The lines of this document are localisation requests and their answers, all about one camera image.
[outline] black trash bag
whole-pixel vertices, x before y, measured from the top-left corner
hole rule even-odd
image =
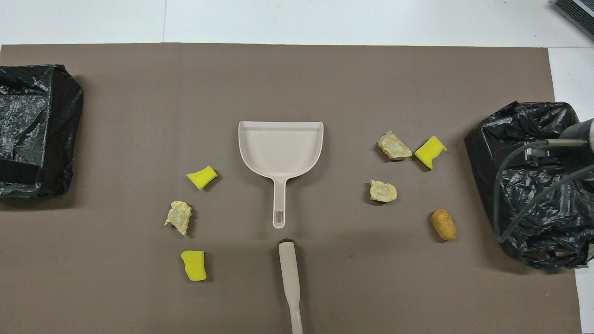
[[[0,66],[0,198],[68,190],[82,109],[63,65]]]
[[[485,118],[466,136],[472,173],[491,225],[501,152],[508,153],[526,141],[556,139],[578,122],[573,108],[564,102],[514,102]],[[507,229],[532,197],[567,175],[558,161],[510,166],[500,182],[500,231]],[[508,256],[537,269],[586,266],[594,252],[594,182],[576,180],[555,190],[532,208],[501,247]]]

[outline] brown surface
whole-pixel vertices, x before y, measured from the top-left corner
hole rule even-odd
[[[263,45],[3,46],[1,63],[65,64],[85,93],[71,190],[0,203],[5,333],[290,333],[277,243],[298,246],[306,333],[579,332],[573,272],[506,257],[474,185],[464,135],[512,102],[553,100],[546,49]],[[323,121],[317,165],[272,182],[241,160],[241,120]],[[426,172],[386,162],[448,147]],[[185,174],[211,165],[197,190]],[[370,179],[398,199],[368,200]],[[174,200],[189,236],[163,227]],[[458,238],[430,215],[446,208]],[[179,255],[205,250],[208,279]]]

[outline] yellow sponge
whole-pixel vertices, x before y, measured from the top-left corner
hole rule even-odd
[[[202,190],[218,175],[214,169],[212,169],[210,166],[206,166],[206,168],[203,170],[196,173],[186,174],[186,176],[194,183],[194,185],[196,185],[196,187],[198,187],[198,189]]]
[[[429,140],[415,152],[415,156],[433,170],[433,159],[440,155],[441,151],[447,151],[446,147],[441,143],[436,136],[431,136]]]
[[[191,281],[206,279],[204,270],[204,251],[184,251],[181,255],[184,260],[186,274]]]

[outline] white dustpan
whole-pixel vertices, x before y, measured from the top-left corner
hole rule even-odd
[[[285,225],[285,185],[320,157],[322,122],[239,122],[239,151],[255,173],[274,181],[272,225]]]

